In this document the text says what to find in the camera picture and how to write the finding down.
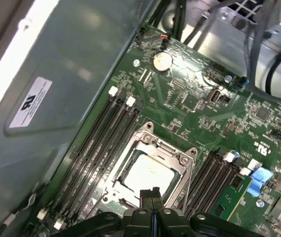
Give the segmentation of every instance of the motherboard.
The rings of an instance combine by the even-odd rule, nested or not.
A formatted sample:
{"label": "motherboard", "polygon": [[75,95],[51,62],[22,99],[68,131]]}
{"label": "motherboard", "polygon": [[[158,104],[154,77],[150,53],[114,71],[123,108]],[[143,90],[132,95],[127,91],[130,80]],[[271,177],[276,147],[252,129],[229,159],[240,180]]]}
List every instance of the motherboard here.
{"label": "motherboard", "polygon": [[46,236],[139,205],[207,212],[281,236],[281,104],[152,26],[118,63],[26,230]]}

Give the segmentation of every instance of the cpu socket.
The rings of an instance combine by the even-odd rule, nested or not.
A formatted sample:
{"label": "cpu socket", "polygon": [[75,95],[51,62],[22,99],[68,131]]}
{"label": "cpu socket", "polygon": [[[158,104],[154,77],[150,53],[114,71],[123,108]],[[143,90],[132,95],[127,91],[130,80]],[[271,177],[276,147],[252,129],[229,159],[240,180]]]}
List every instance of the cpu socket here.
{"label": "cpu socket", "polygon": [[159,187],[165,207],[172,207],[186,187],[196,148],[183,152],[153,131],[153,123],[147,122],[130,138],[107,179],[106,202],[115,199],[125,207],[138,207],[140,190]]}

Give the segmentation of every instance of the sticker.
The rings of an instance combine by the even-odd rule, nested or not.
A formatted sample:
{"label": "sticker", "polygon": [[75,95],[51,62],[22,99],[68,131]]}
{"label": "sticker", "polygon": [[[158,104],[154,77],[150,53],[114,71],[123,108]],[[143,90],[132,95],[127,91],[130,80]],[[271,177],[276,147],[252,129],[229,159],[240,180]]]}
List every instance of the sticker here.
{"label": "sticker", "polygon": [[257,152],[261,155],[264,155],[265,157],[267,156],[267,154],[271,153],[271,150],[269,149],[270,146],[264,142],[254,142],[254,145],[258,148]]}
{"label": "sticker", "polygon": [[36,78],[9,128],[27,127],[30,124],[51,84],[52,81],[50,80],[41,77]]}

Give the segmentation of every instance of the ul logo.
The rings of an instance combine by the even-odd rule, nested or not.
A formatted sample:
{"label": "ul logo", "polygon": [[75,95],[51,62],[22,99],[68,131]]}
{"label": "ul logo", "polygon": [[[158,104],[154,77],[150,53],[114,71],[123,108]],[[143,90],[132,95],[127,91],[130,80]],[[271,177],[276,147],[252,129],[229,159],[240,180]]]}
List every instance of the ul logo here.
{"label": "ul logo", "polygon": [[29,96],[26,99],[25,103],[23,104],[21,111],[26,110],[27,108],[29,108],[32,105],[32,102],[35,100],[35,98],[36,98],[35,95]]}

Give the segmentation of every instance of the cable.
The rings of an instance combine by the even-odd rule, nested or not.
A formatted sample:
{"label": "cable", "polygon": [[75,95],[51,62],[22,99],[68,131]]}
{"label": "cable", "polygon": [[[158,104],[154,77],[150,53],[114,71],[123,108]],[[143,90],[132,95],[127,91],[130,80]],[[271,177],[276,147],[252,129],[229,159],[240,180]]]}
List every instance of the cable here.
{"label": "cable", "polygon": [[198,34],[198,32],[201,30],[202,26],[204,25],[205,21],[207,20],[206,17],[202,16],[197,24],[195,25],[193,31],[187,36],[187,38],[184,40],[184,44],[188,45],[191,40]]}
{"label": "cable", "polygon": [[[241,2],[242,0],[225,0],[223,2],[220,2],[218,4],[216,4],[215,6],[212,6],[208,12],[210,14],[216,14],[217,10],[223,8],[223,7],[227,7],[230,5],[235,4],[236,2]],[[205,16],[202,16],[199,21],[197,22],[197,24],[195,25],[193,31],[189,34],[189,36],[184,40],[184,44],[188,45],[189,42],[191,42],[191,40],[197,35],[197,33],[201,30],[202,26],[204,25],[205,21],[207,20],[207,18]]]}
{"label": "cable", "polygon": [[271,95],[271,83],[272,83],[272,78],[274,75],[274,72],[276,71],[276,69],[278,68],[278,66],[281,64],[281,53],[279,53],[276,57],[275,57],[275,61],[274,64],[272,65],[272,67],[269,70],[269,73],[267,75],[266,81],[265,81],[265,92]]}
{"label": "cable", "polygon": [[156,19],[157,15],[159,14],[159,11],[160,9],[162,8],[163,6],[163,0],[161,0],[157,6],[157,8],[155,9],[154,13],[151,15],[149,21],[148,21],[148,24],[151,25],[154,20]]}
{"label": "cable", "polygon": [[255,86],[256,68],[259,60],[261,44],[274,5],[274,0],[264,1],[262,5],[260,19],[257,22],[257,27],[255,28],[253,44],[250,52],[250,71],[247,72],[247,80],[249,81],[248,87],[254,95],[259,96],[267,101],[281,103],[281,98],[271,96]]}
{"label": "cable", "polygon": [[250,22],[247,21],[247,30],[245,32],[245,37],[243,41],[243,55],[244,55],[245,67],[247,72],[250,72],[251,70],[249,40],[252,31],[253,31],[253,27],[250,24]]}
{"label": "cable", "polygon": [[161,0],[161,4],[158,5],[157,9],[157,14],[156,14],[156,18],[155,21],[153,23],[154,27],[158,27],[159,22],[161,21],[163,14],[165,13],[166,9],[168,8],[168,6],[170,5],[171,0]]}
{"label": "cable", "polygon": [[181,41],[186,13],[186,0],[176,0],[175,15],[172,27],[172,36]]}

